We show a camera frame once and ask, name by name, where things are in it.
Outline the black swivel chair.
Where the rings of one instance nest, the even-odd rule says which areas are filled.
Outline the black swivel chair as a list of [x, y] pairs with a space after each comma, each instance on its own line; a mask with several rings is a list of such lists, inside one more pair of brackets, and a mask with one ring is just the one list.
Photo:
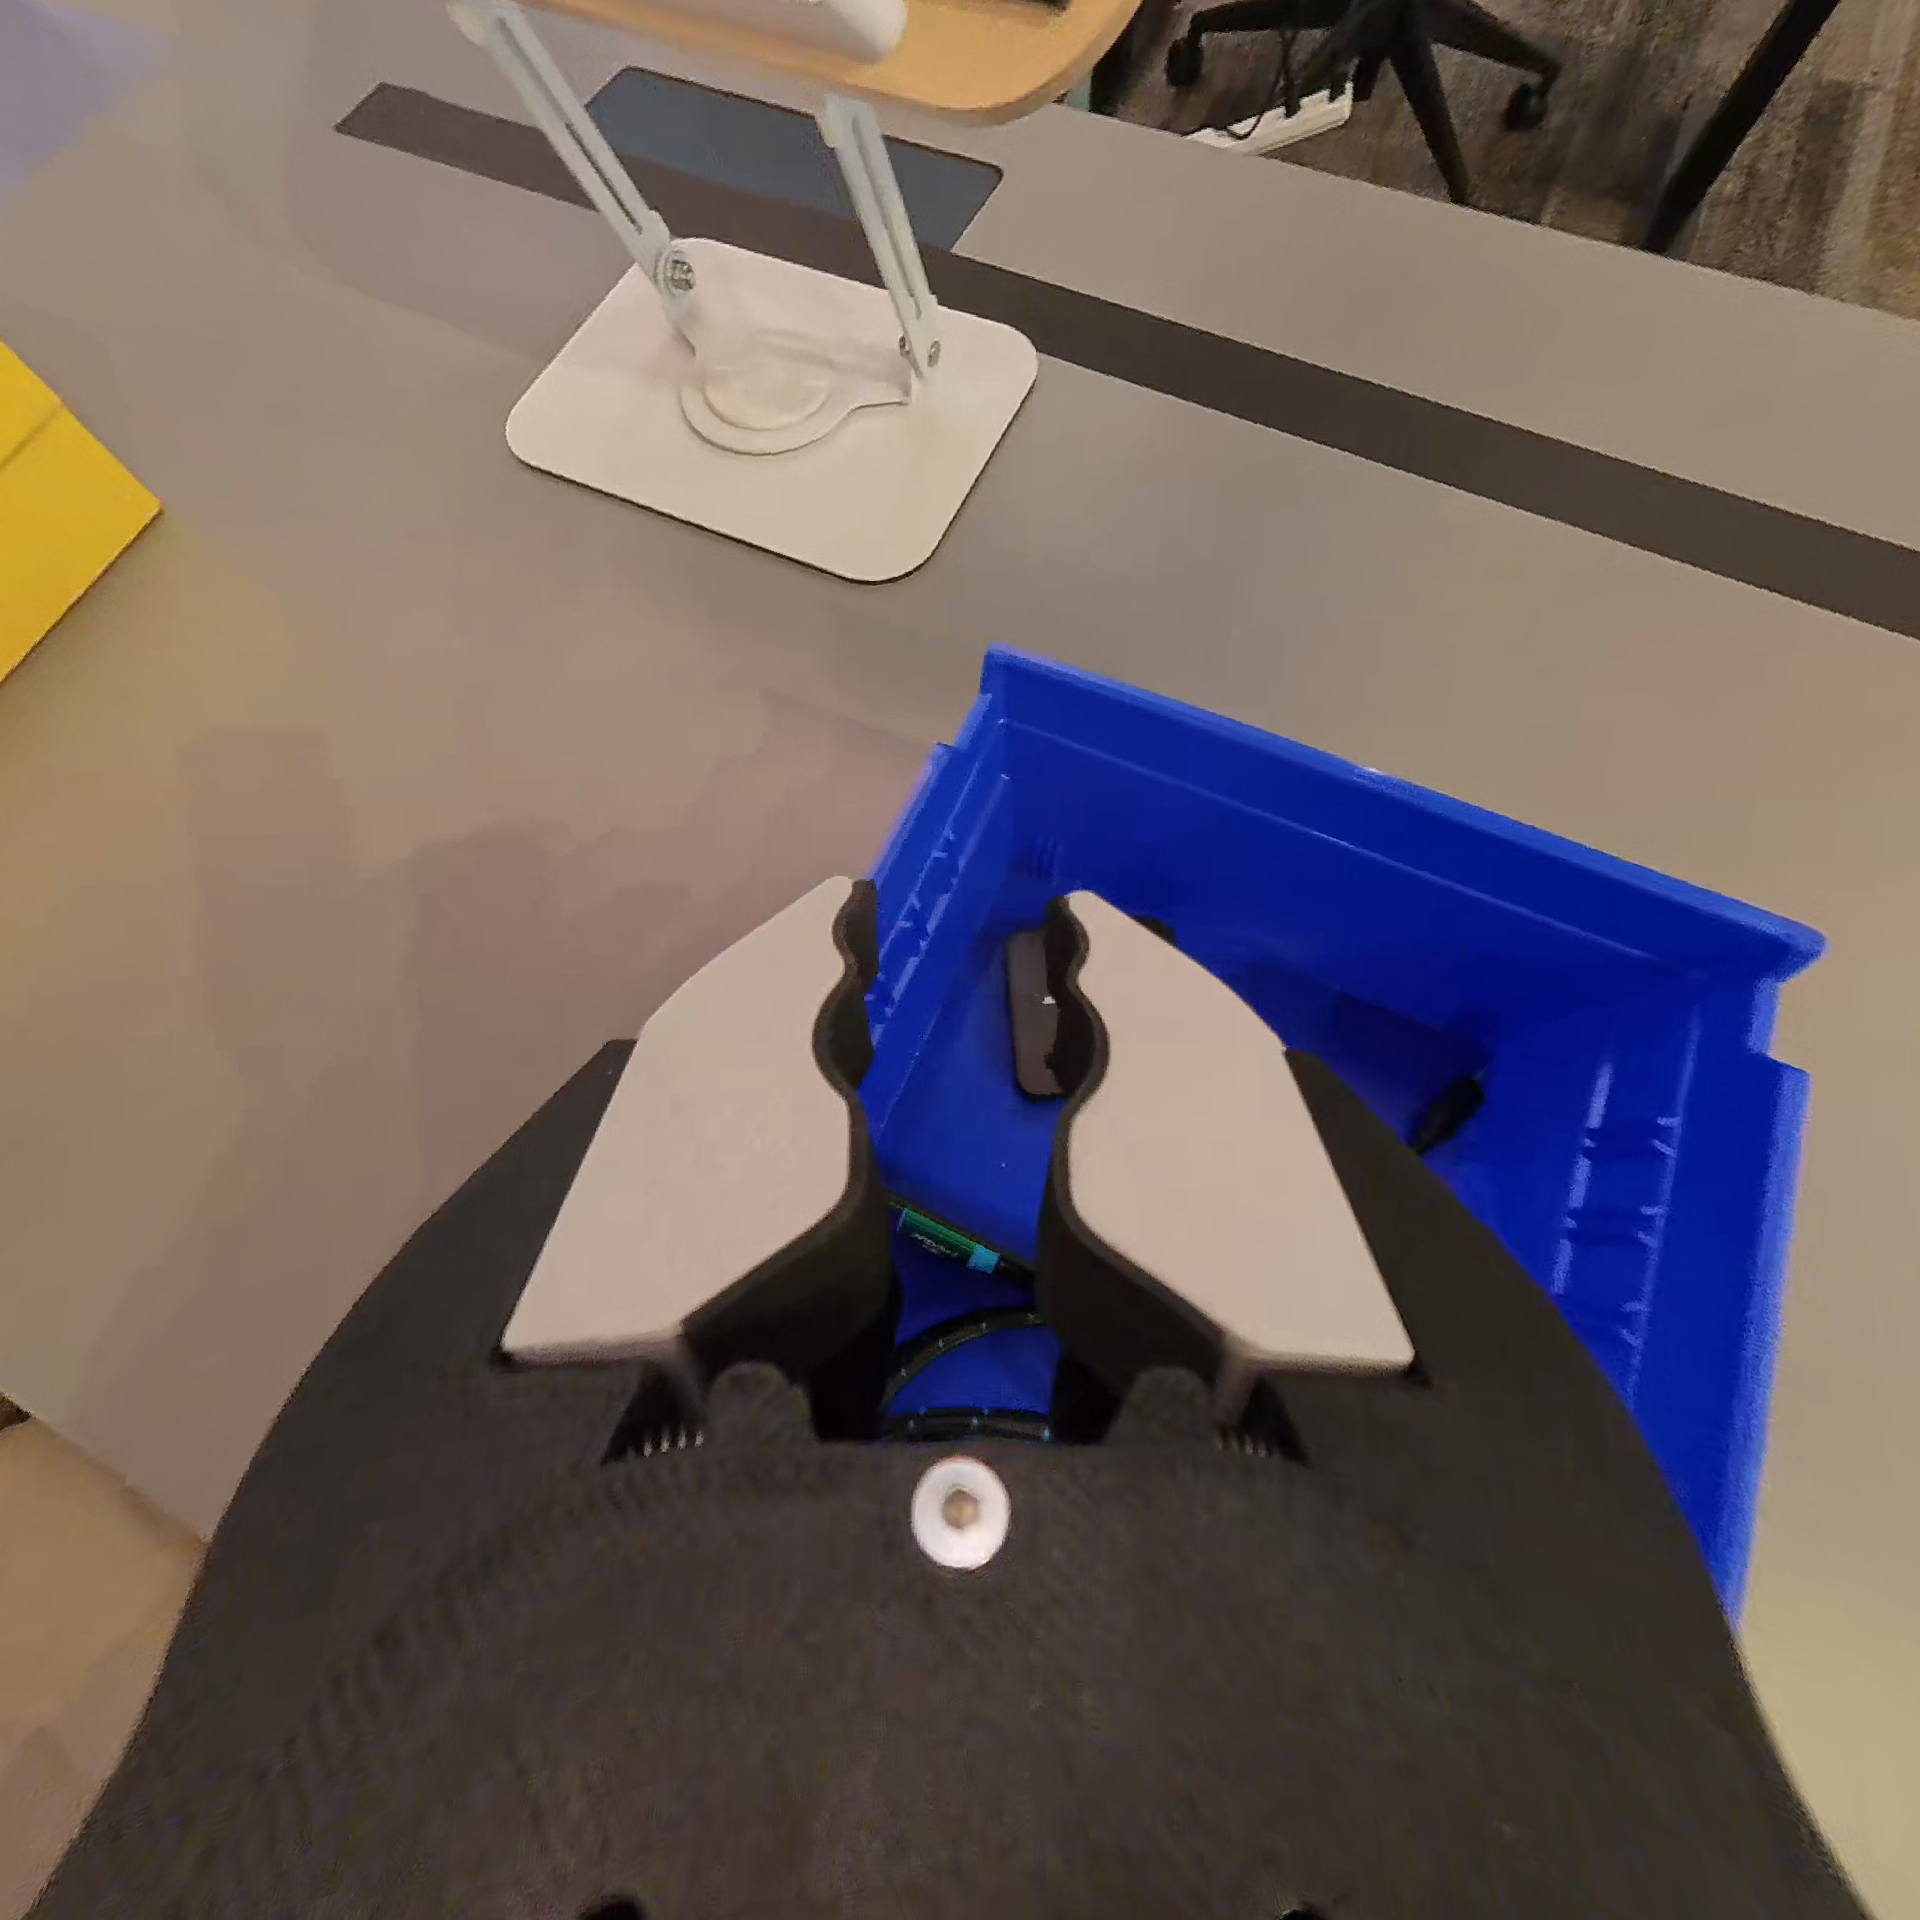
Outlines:
[[1564, 72], [1558, 55], [1510, 29], [1480, 2], [1230, 2], [1201, 6], [1166, 49], [1166, 82], [1189, 88], [1202, 78], [1208, 40], [1237, 31], [1276, 33], [1276, 62], [1262, 106], [1294, 117], [1313, 93], [1369, 100], [1389, 68], [1402, 86], [1446, 196], [1475, 205], [1470, 167], [1457, 137], [1436, 53], [1449, 49], [1521, 74], [1505, 106], [1505, 128], [1545, 122]]

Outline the dark table hatch cover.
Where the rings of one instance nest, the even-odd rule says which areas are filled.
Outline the dark table hatch cover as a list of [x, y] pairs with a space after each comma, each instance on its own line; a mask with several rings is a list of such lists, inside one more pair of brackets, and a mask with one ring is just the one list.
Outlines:
[[[588, 113], [625, 159], [858, 222], [810, 112], [627, 65], [589, 96]], [[990, 204], [1002, 169], [894, 134], [885, 145], [917, 238], [952, 249]]]

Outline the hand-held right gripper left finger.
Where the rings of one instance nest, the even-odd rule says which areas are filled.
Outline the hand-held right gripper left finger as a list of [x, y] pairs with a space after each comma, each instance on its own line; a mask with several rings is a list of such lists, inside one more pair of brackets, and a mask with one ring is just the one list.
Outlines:
[[894, 1292], [859, 1102], [877, 890], [827, 878], [641, 1029], [504, 1327], [517, 1364], [817, 1375]]

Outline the yellow plastic bin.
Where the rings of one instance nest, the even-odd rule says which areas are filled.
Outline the yellow plastic bin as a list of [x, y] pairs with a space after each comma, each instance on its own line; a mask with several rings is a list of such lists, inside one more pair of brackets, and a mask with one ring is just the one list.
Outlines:
[[157, 518], [161, 503], [3, 348], [3, 678]]

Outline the white power strip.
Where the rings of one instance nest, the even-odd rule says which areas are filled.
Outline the white power strip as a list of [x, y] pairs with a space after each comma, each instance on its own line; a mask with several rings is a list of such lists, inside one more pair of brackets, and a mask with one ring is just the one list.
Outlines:
[[1354, 117], [1354, 86], [1322, 88], [1306, 93], [1294, 112], [1282, 102], [1266, 106], [1259, 113], [1248, 113], [1226, 128], [1198, 128], [1186, 134], [1189, 142], [1224, 150], [1268, 158], [1284, 149], [1298, 145], [1310, 137], [1334, 132]]

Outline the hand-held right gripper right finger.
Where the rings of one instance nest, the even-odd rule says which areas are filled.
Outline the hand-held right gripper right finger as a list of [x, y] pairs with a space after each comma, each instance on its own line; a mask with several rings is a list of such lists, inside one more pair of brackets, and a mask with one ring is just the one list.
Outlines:
[[1098, 1380], [1404, 1375], [1418, 1353], [1280, 1036], [1105, 895], [1046, 904], [1066, 1104], [1041, 1308]]

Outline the wooden book stand white base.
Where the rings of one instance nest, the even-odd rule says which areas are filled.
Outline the wooden book stand white base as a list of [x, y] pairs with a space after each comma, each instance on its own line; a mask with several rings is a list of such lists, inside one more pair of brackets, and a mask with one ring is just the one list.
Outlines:
[[[536, 23], [578, 15], [808, 86], [876, 280], [672, 231]], [[877, 106], [1002, 125], [1070, 93], [1131, 5], [448, 5], [629, 269], [517, 400], [549, 476], [858, 584], [920, 569], [1041, 375], [1020, 327], [945, 303]]]

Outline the person's khaki trouser leg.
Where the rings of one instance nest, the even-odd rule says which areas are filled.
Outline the person's khaki trouser leg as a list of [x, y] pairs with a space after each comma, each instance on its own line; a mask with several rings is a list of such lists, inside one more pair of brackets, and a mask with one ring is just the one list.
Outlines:
[[4, 1405], [3, 1914], [81, 1833], [153, 1693], [203, 1541]]

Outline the black metal desk leg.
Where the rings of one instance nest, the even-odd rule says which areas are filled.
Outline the black metal desk leg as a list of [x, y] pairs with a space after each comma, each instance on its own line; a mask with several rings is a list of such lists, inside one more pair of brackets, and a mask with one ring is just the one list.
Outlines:
[[1833, 17], [1837, 2], [1780, 2], [1707, 118], [1674, 161], [1638, 249], [1666, 255], [1693, 222], [1726, 167], [1780, 86]]

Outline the blue plastic bin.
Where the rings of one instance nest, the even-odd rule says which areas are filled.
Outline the blue plastic bin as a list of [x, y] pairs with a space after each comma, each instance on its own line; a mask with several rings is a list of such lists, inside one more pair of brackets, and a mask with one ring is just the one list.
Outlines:
[[862, 1087], [892, 1193], [1030, 1257], [1059, 1100], [1017, 1087], [1003, 946], [1091, 888], [1168, 926], [1427, 1164], [1634, 1412], [1730, 1615], [1769, 1439], [1818, 929], [1300, 743], [990, 649], [873, 879]]

